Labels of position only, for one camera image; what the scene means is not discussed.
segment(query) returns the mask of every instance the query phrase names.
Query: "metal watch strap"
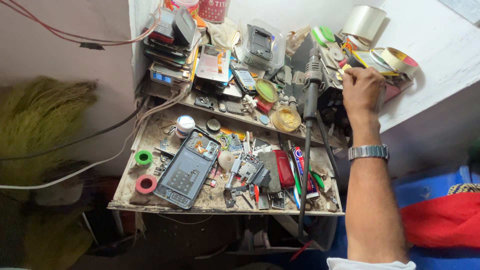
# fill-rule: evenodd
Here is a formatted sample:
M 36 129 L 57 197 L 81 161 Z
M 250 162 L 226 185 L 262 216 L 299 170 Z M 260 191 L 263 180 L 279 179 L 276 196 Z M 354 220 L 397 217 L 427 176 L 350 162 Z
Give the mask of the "metal watch strap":
M 387 162 L 390 159 L 386 144 L 373 146 L 350 147 L 348 149 L 348 160 L 356 158 L 379 157 L 384 158 Z

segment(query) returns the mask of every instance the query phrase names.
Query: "shelf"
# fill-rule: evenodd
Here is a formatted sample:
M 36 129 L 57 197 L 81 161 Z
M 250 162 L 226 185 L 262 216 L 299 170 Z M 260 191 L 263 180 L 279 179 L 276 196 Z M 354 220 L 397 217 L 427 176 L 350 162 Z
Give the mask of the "shelf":
M 150 84 L 150 89 L 149 89 L 148 93 L 150 95 L 157 96 L 157 97 L 164 98 L 164 99 L 168 99 L 171 96 L 170 87 L 164 86 L 164 85 L 161 85 L 161 84 L 157 84 L 157 83 L 151 83 Z M 189 106 L 189 107 L 192 107 L 192 108 L 195 108 L 197 110 L 203 110 L 203 111 L 207 111 L 207 112 L 210 112 L 210 113 L 213 113 L 213 114 L 216 114 L 216 115 L 229 117 L 229 118 L 231 118 L 235 121 L 248 123 L 248 124 L 251 124 L 251 125 L 261 127 L 263 129 L 267 129 L 267 130 L 271 130 L 271 131 L 275 131 L 275 132 L 280 132 L 280 133 L 287 134 L 287 135 L 290 135 L 290 136 L 293 136 L 293 137 L 305 139 L 305 132 L 303 132 L 300 129 L 297 132 L 287 133 L 287 132 L 283 132 L 283 131 L 280 131 L 277 128 L 275 128 L 275 126 L 272 123 L 272 115 L 275 112 L 274 109 L 271 109 L 268 112 L 268 114 L 264 114 L 260 110 L 255 110 L 252 113 L 246 112 L 245 115 L 238 115 L 238 114 L 234 114 L 234 113 L 230 113 L 230 112 L 220 112 L 218 110 L 218 102 L 217 102 L 217 99 L 216 99 L 215 95 L 208 96 L 208 98 L 215 105 L 215 108 L 213 110 L 210 110 L 210 109 L 205 108 L 205 107 L 196 106 L 195 105 L 195 98 L 197 97 L 197 95 L 206 96 L 206 94 L 200 93 L 196 89 L 192 89 L 192 91 L 186 97 L 184 97 L 179 103 L 183 104 L 183 105 L 186 105 L 186 106 Z M 262 115 L 268 116 L 270 121 L 268 122 L 267 125 L 262 124 L 260 122 L 260 120 L 255 120 L 255 116 L 257 116 L 257 118 L 259 118 Z M 312 141 L 316 142 L 316 143 L 323 144 L 323 140 L 322 140 L 322 137 L 320 135 L 320 129 L 318 128 L 318 126 L 316 124 L 314 124 L 313 128 L 312 128 Z M 342 148 L 342 142 L 337 137 L 329 136 L 328 137 L 328 143 L 332 147 Z
M 167 138 L 169 143 L 169 151 L 176 153 L 180 148 L 182 143 L 174 133 L 168 135 L 165 133 L 166 129 L 173 124 L 175 124 L 177 118 L 181 115 L 190 115 L 195 120 L 200 128 L 204 128 L 204 123 L 214 116 L 212 111 L 198 110 L 197 108 L 192 108 L 190 106 L 176 104 L 170 107 L 167 110 L 157 112 L 152 115 L 147 121 L 145 121 L 138 133 L 137 138 L 132 147 L 132 154 L 127 163 L 127 167 L 122 175 L 117 191 L 113 197 L 113 200 L 108 204 L 109 209 L 119 209 L 119 210 L 131 210 L 131 211 L 140 211 L 140 212 L 154 212 L 154 213 L 211 213 L 211 214 L 291 214 L 298 215 L 299 211 L 295 206 L 295 203 L 290 201 L 287 197 L 285 200 L 285 210 L 258 210 L 257 205 L 255 204 L 254 198 L 249 194 L 245 193 L 245 197 L 248 201 L 254 206 L 254 209 L 248 207 L 247 203 L 243 200 L 242 197 L 238 196 L 236 206 L 233 208 L 227 208 L 225 205 L 223 191 L 224 186 L 227 183 L 227 180 L 220 178 L 220 174 L 226 174 L 226 171 L 219 170 L 217 175 L 214 174 L 214 170 L 210 172 L 209 178 L 216 180 L 217 186 L 210 187 L 203 185 L 194 205 L 189 210 L 181 209 L 155 195 L 141 195 L 135 192 L 134 184 L 135 180 L 143 174 L 152 174 L 155 170 L 156 164 L 160 165 L 160 154 L 158 152 L 153 152 L 154 147 L 159 146 L 159 141 Z M 218 116 L 218 119 L 221 123 L 224 123 L 227 120 L 230 120 L 227 116 Z M 231 121 L 225 126 L 231 128 L 232 130 L 251 130 L 256 138 L 259 138 L 265 142 L 272 144 L 273 149 L 279 149 L 278 147 L 278 137 L 273 132 L 266 132 L 264 127 L 259 127 L 253 125 L 252 123 L 243 123 L 239 121 Z M 211 136 L 215 137 L 217 134 L 210 133 Z M 289 139 L 291 135 L 287 135 L 283 139 Z M 143 169 L 135 164 L 135 152 L 138 150 L 148 150 L 153 152 L 153 161 L 154 164 L 148 168 Z M 324 171 L 329 172 L 332 170 L 332 166 L 326 154 L 326 151 L 323 147 L 313 147 L 311 150 L 311 159 L 314 160 Z M 239 182 L 234 181 L 234 186 L 240 185 Z M 334 179 L 332 179 L 332 190 L 337 201 L 338 199 L 338 188 Z M 327 211 L 307 211 L 306 215 L 320 215 L 320 216 L 343 216 L 343 210 L 340 205 L 339 212 L 327 212 Z

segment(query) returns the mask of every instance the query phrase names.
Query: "white shirt sleeve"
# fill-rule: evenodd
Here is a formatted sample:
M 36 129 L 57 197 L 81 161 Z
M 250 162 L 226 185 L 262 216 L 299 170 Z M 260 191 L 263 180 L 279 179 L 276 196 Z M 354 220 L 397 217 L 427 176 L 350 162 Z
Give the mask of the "white shirt sleeve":
M 413 261 L 404 264 L 399 261 L 391 263 L 366 263 L 342 258 L 328 258 L 329 270 L 415 270 L 417 266 Z

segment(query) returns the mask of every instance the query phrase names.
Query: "red cloth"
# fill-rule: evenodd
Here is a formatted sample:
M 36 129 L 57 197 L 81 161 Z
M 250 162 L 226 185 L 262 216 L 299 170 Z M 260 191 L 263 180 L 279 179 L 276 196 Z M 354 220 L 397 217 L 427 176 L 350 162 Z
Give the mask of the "red cloth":
M 409 242 L 423 247 L 480 248 L 480 193 L 422 201 L 400 210 Z

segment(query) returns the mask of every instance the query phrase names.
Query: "man's arm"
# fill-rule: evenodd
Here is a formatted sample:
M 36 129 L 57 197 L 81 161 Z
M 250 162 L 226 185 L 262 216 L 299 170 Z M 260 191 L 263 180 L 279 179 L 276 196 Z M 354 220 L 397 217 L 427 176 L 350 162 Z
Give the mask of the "man's arm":
M 375 104 L 385 79 L 374 68 L 350 68 L 345 70 L 343 80 L 353 147 L 381 145 Z M 352 161 L 345 220 L 349 260 L 408 263 L 402 220 L 384 159 Z

